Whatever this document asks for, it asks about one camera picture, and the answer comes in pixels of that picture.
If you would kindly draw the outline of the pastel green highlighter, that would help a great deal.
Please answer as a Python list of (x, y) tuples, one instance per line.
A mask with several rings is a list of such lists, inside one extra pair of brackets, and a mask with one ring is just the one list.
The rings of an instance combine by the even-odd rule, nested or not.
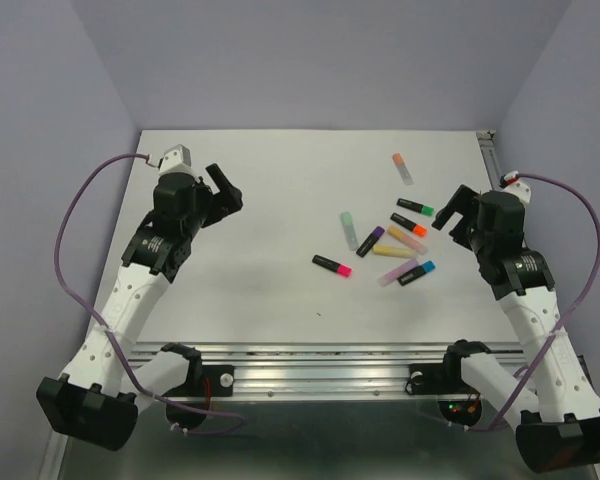
[(356, 251), (359, 248), (359, 242), (355, 232), (353, 218), (349, 211), (340, 214), (341, 225), (345, 234), (347, 246), (351, 251)]

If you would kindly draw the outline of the black highlighter blue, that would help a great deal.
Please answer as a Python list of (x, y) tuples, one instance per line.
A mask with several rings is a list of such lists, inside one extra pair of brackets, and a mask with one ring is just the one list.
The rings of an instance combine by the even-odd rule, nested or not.
[(418, 265), (398, 277), (397, 281), (401, 286), (408, 285), (415, 280), (431, 273), (435, 268), (436, 266), (432, 261), (426, 261), (424, 264)]

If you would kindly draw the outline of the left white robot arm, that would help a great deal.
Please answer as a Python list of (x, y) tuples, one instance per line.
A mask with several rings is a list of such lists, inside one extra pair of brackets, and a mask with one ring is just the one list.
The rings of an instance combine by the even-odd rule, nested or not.
[(226, 374), (206, 372), (201, 353), (181, 343), (167, 343), (144, 366), (127, 359), (154, 307), (172, 285), (191, 254), (198, 231), (241, 210), (242, 193), (217, 164), (203, 179), (174, 155), (158, 164), (153, 207), (143, 218), (122, 256), (111, 294), (98, 312), (71, 288), (95, 324), (74, 358), (56, 378), (41, 380), (36, 399), (52, 429), (102, 447), (121, 449), (131, 437), (140, 413), (155, 402), (188, 414), (174, 425), (195, 434), (209, 416), (215, 387), (231, 388)]

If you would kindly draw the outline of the black highlighter pink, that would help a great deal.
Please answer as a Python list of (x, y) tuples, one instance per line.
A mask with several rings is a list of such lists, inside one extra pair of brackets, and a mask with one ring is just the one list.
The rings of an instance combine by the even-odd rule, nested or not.
[(312, 263), (344, 278), (348, 278), (352, 273), (350, 267), (320, 255), (314, 255)]

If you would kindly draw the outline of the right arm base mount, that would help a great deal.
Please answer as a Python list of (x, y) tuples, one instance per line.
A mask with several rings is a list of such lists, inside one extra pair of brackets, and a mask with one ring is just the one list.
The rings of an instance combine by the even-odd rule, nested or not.
[(452, 425), (474, 427), (482, 416), (482, 396), (464, 381), (447, 377), (441, 363), (412, 363), (405, 392), (433, 396), (441, 416)]

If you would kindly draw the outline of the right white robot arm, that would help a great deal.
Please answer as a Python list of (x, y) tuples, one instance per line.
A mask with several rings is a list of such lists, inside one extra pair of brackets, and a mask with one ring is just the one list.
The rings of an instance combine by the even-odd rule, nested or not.
[(600, 463), (600, 397), (564, 327), (548, 264), (525, 244), (529, 199), (521, 182), (482, 194), (462, 185), (436, 215), (435, 229), (460, 215), (450, 236), (475, 255), (527, 362), (517, 379), (486, 345), (460, 340), (448, 347), (440, 378), (488, 401), (497, 411), (491, 425), (506, 423), (527, 467), (544, 473)]

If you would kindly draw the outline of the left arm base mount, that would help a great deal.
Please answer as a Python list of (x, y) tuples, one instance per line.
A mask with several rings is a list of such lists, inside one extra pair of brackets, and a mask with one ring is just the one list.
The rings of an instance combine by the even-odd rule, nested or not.
[[(232, 365), (206, 365), (197, 380), (186, 381), (184, 384), (170, 389), (165, 396), (173, 399), (192, 398), (184, 401), (187, 406), (208, 410), (214, 398), (228, 398), (233, 395), (235, 368)], [(165, 416), (170, 424), (187, 430), (195, 429), (207, 422), (207, 415), (185, 412), (167, 405)]]

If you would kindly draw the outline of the black highlighter purple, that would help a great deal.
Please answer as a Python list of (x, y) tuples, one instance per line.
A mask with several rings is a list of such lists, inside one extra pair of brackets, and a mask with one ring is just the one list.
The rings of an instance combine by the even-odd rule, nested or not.
[(360, 258), (364, 258), (380, 240), (385, 233), (385, 229), (381, 226), (376, 226), (373, 231), (366, 237), (361, 245), (356, 250), (356, 254)]

